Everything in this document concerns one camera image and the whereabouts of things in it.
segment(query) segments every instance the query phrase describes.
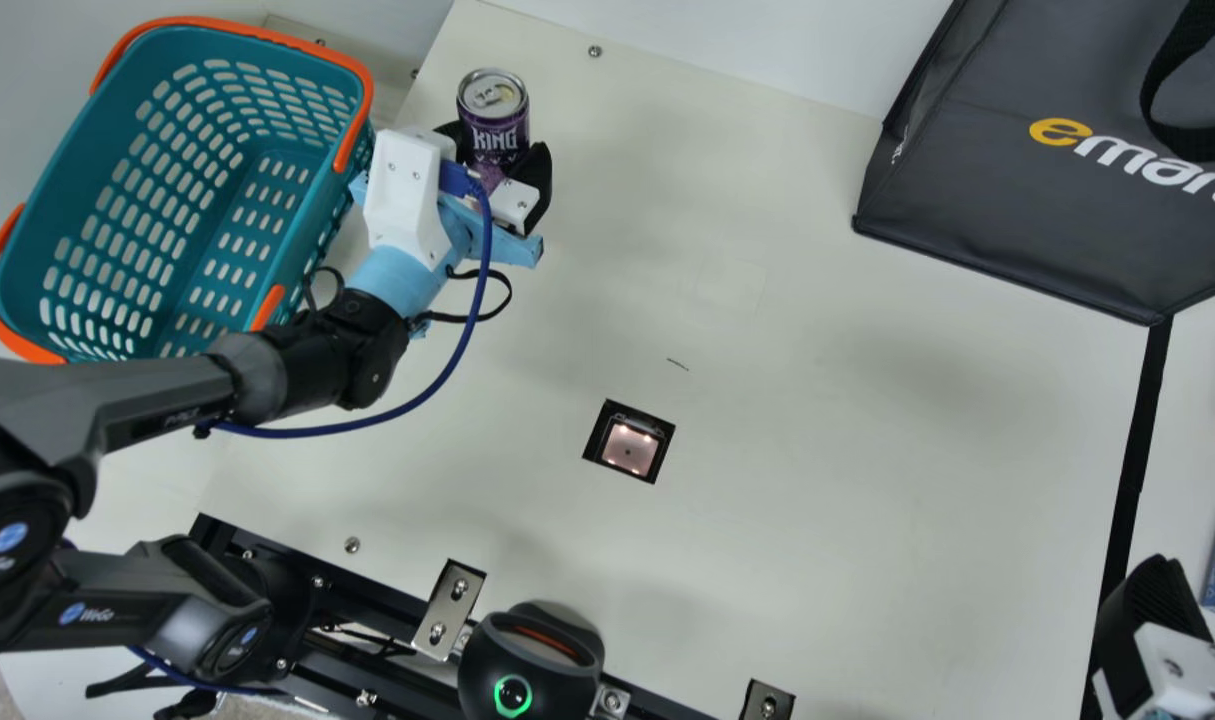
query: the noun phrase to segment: basket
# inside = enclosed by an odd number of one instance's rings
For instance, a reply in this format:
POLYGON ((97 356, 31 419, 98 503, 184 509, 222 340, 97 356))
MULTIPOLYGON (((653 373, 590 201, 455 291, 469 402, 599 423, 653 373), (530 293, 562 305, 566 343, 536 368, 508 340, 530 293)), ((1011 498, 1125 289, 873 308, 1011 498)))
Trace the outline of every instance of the basket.
POLYGON ((154 19, 0 231, 0 340, 36 363, 203 352, 290 318, 371 159, 371 74, 226 19, 154 19))

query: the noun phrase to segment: orange basket handle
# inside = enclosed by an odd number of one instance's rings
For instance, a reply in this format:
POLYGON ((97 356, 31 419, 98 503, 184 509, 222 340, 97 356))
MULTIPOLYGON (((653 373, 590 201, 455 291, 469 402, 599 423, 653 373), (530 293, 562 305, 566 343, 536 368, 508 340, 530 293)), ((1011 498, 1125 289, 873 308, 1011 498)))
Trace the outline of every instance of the orange basket handle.
POLYGON ((300 40, 299 36, 283 35, 281 32, 272 32, 272 29, 265 29, 262 27, 228 22, 228 19, 204 18, 199 17, 199 15, 182 15, 182 17, 176 18, 151 19, 147 23, 139 24, 132 28, 131 32, 124 35, 122 40, 114 45, 114 49, 109 51, 109 55, 104 58, 104 63, 101 63, 100 66, 100 72, 96 73, 96 79, 91 81, 91 95, 96 95, 96 87, 100 87, 100 84, 106 76, 108 76, 109 70, 118 64, 118 59, 120 59, 123 53, 128 51, 128 46, 131 46, 131 44, 136 41, 137 36, 143 35, 146 32, 151 32, 151 29, 169 25, 204 27, 208 29, 217 29, 217 32, 233 33, 233 35, 259 38, 259 40, 267 40, 270 42, 292 47, 293 50, 300 50, 301 53, 313 55, 316 58, 327 59, 328 63, 337 64, 356 74, 360 81, 363 81, 363 102, 358 106, 357 113, 350 118, 350 127, 345 131, 345 137, 341 138, 341 147, 337 151, 337 160, 332 164, 332 170, 334 170, 334 172, 345 172, 347 164, 350 164, 350 155, 354 152, 354 146, 358 140, 358 134, 363 132, 363 125, 366 124, 366 118, 368 118, 368 113, 371 110, 371 96, 375 93, 375 85, 371 81, 371 73, 366 69, 363 63, 360 63, 355 58, 350 58, 347 55, 338 53, 330 47, 323 47, 322 45, 300 40))
MULTIPOLYGON (((21 219, 21 214, 26 210, 26 204, 23 202, 12 210, 11 217, 7 217, 7 222, 2 223, 0 229, 0 257, 2 257, 2 250, 7 249, 7 242, 12 238, 12 228, 16 228, 16 222, 21 219)), ((0 341, 2 345, 7 346, 9 350, 23 357, 23 359, 30 363, 39 363, 44 365, 62 365, 68 363, 64 357, 60 357, 55 352, 46 350, 45 347, 36 346, 34 342, 26 340, 26 338, 19 336, 12 328, 7 327, 7 323, 2 322, 0 318, 0 341)))

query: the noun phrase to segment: black cable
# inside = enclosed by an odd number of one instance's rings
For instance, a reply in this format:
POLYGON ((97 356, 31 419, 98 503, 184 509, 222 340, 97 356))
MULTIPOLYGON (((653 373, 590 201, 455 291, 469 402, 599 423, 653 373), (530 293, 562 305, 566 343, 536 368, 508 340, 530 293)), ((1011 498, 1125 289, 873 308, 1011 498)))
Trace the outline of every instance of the black cable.
POLYGON ((305 278, 305 306, 309 307, 310 314, 318 313, 318 301, 313 299, 313 279, 318 278, 318 273, 328 273, 333 278, 337 278, 337 293, 332 296, 332 302, 341 295, 341 290, 345 290, 345 276, 339 270, 332 268, 329 265, 320 265, 318 268, 313 268, 313 273, 310 273, 305 278))
POLYGON ((346 628, 334 627, 330 630, 321 628, 323 633, 339 633, 341 635, 347 635, 349 637, 360 639, 360 641, 366 641, 369 644, 378 644, 380 650, 377 651, 375 656, 384 659, 384 657, 395 657, 399 654, 416 654, 416 651, 411 647, 402 647, 400 644, 395 642, 392 637, 380 637, 380 635, 371 635, 368 633, 357 633, 357 630, 347 630, 346 628))
POLYGON ((179 687, 176 680, 170 678, 149 678, 149 674, 153 673, 153 667, 146 664, 132 667, 131 670, 128 670, 117 678, 104 680, 102 684, 87 685, 86 691, 83 691, 83 697, 86 697, 87 701, 95 701, 95 698, 104 697, 112 693, 120 693, 123 691, 179 687))
MULTIPOLYGON (((447 278, 448 279, 453 279, 453 280, 470 280, 470 279, 474 279, 476 277, 477 277, 477 270, 468 270, 464 273, 456 273, 456 270, 452 270, 451 265, 447 266, 447 278)), ((505 310, 505 307, 508 306, 508 304, 510 304, 510 300, 514 300, 514 283, 510 283, 510 278, 507 278, 505 273, 502 273, 498 270, 488 270, 488 272, 487 272, 487 279, 488 280, 491 280, 491 279, 501 280, 501 284, 503 284, 503 287, 505 287, 505 290, 508 290, 508 293, 505 294, 505 300, 502 300, 501 304, 497 305, 495 310, 490 311, 488 313, 482 313, 482 314, 480 314, 477 317, 476 322, 479 322, 479 323, 482 323, 484 321, 491 321, 492 318, 495 318, 495 316, 501 314, 501 311, 505 310)), ((469 321, 469 316, 467 316, 467 314, 451 314, 451 313, 435 313, 435 311, 433 311, 433 310, 425 310, 424 313, 417 314, 416 318, 412 318, 411 319, 411 324, 412 325, 418 325, 418 324, 420 324, 424 321, 437 321, 439 323, 450 323, 450 324, 462 325, 462 324, 465 324, 467 321, 469 321)))

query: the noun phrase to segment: white table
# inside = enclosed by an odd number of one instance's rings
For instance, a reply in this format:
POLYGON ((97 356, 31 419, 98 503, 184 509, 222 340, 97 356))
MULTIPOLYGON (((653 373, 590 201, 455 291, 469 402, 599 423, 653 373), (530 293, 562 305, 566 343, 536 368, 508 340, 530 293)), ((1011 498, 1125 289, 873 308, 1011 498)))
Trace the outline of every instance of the white table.
POLYGON ((850 233, 875 120, 594 41, 456 4, 402 120, 524 76, 544 260, 423 409, 232 440, 200 510, 422 596, 477 566, 479 614, 570 605, 611 674, 718 718, 751 678, 799 719, 1073 716, 1146 331, 850 233), (580 459, 606 398, 677 425, 656 486, 580 459))
MULTIPOLYGON (((1171 327, 1154 444, 1136 515, 1131 562, 1182 562, 1200 597, 1215 537, 1215 297, 1171 327)), ((1203 611, 1215 637, 1215 616, 1203 611)))

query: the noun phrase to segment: metal bracket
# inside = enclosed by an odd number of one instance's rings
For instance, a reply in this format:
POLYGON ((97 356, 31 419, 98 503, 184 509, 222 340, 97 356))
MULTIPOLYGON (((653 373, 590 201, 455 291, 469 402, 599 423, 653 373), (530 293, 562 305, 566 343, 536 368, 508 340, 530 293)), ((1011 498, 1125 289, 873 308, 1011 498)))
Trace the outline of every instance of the metal bracket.
POLYGON ((442 574, 437 576, 434 591, 429 594, 425 618, 416 629, 411 647, 437 662, 446 662, 484 590, 484 579, 487 576, 480 571, 448 560, 442 574))
POLYGON ((740 720, 789 720, 790 715, 793 715, 793 695, 758 680, 748 680, 740 720))
POLYGON ((612 687, 612 685, 599 684, 590 718, 594 720, 625 720, 625 713, 629 710, 631 697, 633 696, 629 692, 612 687))

